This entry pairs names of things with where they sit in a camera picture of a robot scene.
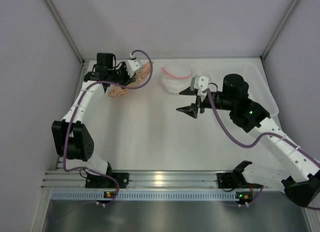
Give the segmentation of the white mesh laundry bag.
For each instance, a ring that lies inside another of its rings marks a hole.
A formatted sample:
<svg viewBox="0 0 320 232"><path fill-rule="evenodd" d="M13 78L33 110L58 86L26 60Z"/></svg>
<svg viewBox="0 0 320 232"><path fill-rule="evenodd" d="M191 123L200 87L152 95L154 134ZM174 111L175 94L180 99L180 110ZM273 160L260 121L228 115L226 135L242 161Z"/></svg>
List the white mesh laundry bag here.
<svg viewBox="0 0 320 232"><path fill-rule="evenodd" d="M160 69L160 83L170 93L178 94L191 84L193 69L185 64L170 63Z"/></svg>

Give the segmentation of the floral orange bra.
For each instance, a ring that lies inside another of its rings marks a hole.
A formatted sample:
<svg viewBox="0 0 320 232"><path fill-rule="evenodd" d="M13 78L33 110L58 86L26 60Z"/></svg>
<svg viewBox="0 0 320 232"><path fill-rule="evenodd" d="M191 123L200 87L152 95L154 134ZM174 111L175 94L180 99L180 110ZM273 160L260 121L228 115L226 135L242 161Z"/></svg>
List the floral orange bra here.
<svg viewBox="0 0 320 232"><path fill-rule="evenodd" d="M140 85L142 85L147 78L150 76L151 73L151 65L150 63L145 63L143 64L143 67L136 72L135 74L135 81L128 84L129 87L138 87ZM108 96L109 97L121 97L126 95L128 92L130 91L130 89L124 89L118 86L112 86L110 88L110 91L108 92Z"/></svg>

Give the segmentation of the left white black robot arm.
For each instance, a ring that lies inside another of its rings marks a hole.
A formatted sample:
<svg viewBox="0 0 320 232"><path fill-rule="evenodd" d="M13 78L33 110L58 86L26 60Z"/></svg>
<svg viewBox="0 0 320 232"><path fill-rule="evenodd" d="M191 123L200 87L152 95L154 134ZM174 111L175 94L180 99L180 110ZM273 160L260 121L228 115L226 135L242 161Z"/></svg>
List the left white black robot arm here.
<svg viewBox="0 0 320 232"><path fill-rule="evenodd" d="M108 88L132 90L143 65L131 52L125 62L115 54L98 53L96 63L83 77L81 89L67 114L54 121L51 130L57 154L66 172L83 169L98 176L109 176L111 166L95 152L95 142L86 126L96 104Z"/></svg>

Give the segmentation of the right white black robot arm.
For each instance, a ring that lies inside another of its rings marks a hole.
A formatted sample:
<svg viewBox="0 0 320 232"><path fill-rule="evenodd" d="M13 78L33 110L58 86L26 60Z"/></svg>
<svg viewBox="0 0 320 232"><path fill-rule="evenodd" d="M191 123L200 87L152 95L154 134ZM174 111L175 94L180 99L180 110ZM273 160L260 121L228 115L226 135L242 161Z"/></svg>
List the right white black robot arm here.
<svg viewBox="0 0 320 232"><path fill-rule="evenodd" d="M190 86L180 94L195 96L195 102L177 111L197 118L206 109L212 109L221 129L233 143L246 149L262 144L285 168L272 169L244 160L232 172L218 174L218 187L227 192L238 188L254 189L255 186L272 188L283 193L294 204L309 208L320 192L320 163L294 143L261 104L249 98L249 85L241 75L226 75L221 91L212 92L209 84L208 77L193 77ZM254 141L244 144L233 137L218 110L228 111L233 124Z"/></svg>

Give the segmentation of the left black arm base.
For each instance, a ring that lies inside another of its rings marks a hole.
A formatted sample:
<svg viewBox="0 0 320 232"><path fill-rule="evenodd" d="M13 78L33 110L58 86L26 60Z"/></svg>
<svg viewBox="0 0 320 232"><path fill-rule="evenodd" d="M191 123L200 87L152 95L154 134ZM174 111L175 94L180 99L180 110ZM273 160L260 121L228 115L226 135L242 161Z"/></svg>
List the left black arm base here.
<svg viewBox="0 0 320 232"><path fill-rule="evenodd" d="M118 182L119 188L126 188L130 175L125 172L114 172L112 178ZM85 188L116 188L116 183L104 176L89 173L86 178Z"/></svg>

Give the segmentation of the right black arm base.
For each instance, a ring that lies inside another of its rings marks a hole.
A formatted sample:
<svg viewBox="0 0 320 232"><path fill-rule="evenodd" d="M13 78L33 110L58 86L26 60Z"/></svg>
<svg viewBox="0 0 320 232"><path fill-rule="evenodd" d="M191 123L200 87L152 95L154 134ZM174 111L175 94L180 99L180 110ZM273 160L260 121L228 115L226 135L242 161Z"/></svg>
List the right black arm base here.
<svg viewBox="0 0 320 232"><path fill-rule="evenodd" d="M235 168L232 172L217 173L218 187L221 189L262 188L260 184L248 182L243 176L244 169Z"/></svg>

